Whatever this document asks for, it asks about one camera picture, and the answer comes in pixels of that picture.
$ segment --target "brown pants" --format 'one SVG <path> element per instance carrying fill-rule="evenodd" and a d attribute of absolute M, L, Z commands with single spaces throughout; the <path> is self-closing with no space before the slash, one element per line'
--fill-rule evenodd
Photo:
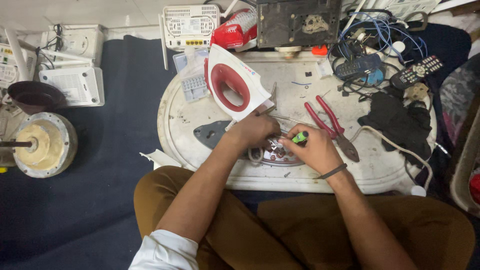
<path fill-rule="evenodd" d="M 135 189 L 142 237 L 156 227 L 193 172 L 165 166 Z M 419 196 L 370 196 L 419 269 L 465 269 L 475 234 L 455 208 Z M 197 253 L 200 269 L 359 269 L 342 215 L 332 195 L 262 202 L 257 216 L 225 190 Z"/>

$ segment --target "black wristband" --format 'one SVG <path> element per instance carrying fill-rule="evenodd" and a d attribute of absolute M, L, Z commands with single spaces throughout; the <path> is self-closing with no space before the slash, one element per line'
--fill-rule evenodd
<path fill-rule="evenodd" d="M 337 173 L 337 172 L 345 169 L 346 167 L 347 167 L 347 164 L 346 164 L 346 163 L 343 163 L 342 165 L 338 166 L 336 169 L 331 170 L 329 173 L 326 173 L 326 174 L 320 176 L 320 179 L 324 179 L 324 180 L 325 180 L 325 179 L 327 179 L 328 177 L 334 175 L 335 173 Z"/>

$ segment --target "pliers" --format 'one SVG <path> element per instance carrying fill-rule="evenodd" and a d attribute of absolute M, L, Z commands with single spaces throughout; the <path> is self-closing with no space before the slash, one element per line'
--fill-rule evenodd
<path fill-rule="evenodd" d="M 357 149 L 355 149 L 355 146 L 347 139 L 345 136 L 343 136 L 343 133 L 345 132 L 345 129 L 340 126 L 338 123 L 335 114 L 333 111 L 328 107 L 328 105 L 325 103 L 325 101 L 320 97 L 316 97 L 318 103 L 322 106 L 322 108 L 325 110 L 325 112 L 328 114 L 328 117 L 330 117 L 330 120 L 332 121 L 333 128 L 335 131 L 333 131 L 331 128 L 329 128 L 320 118 L 318 115 L 315 113 L 315 111 L 311 108 L 310 104 L 308 102 L 305 102 L 305 108 L 307 108 L 308 113 L 312 116 L 313 120 L 315 123 L 321 128 L 324 129 L 328 132 L 330 135 L 330 138 L 335 139 L 338 146 L 342 150 L 342 152 L 347 156 L 347 158 L 351 159 L 354 162 L 359 162 L 359 154 L 357 152 Z"/>

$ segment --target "green screwdriver handle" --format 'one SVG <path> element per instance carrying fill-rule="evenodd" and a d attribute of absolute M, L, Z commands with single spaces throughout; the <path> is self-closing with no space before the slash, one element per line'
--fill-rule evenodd
<path fill-rule="evenodd" d="M 304 140 L 306 140 L 307 137 L 308 137 L 308 132 L 306 131 L 300 132 L 292 139 L 292 142 L 297 144 L 299 142 L 303 142 Z"/>

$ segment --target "remote control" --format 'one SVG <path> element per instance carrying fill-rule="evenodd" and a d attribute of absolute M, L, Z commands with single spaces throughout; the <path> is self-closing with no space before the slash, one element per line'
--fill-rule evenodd
<path fill-rule="evenodd" d="M 363 74 L 366 71 L 380 67 L 382 60 L 378 54 L 368 54 L 351 62 L 345 62 L 335 68 L 336 76 L 340 79 Z"/>
<path fill-rule="evenodd" d="M 422 80 L 425 76 L 437 71 L 443 64 L 432 55 L 424 58 L 422 61 L 411 65 L 409 68 L 405 68 L 400 72 L 394 74 L 390 78 L 390 85 L 405 90 L 416 82 Z"/>

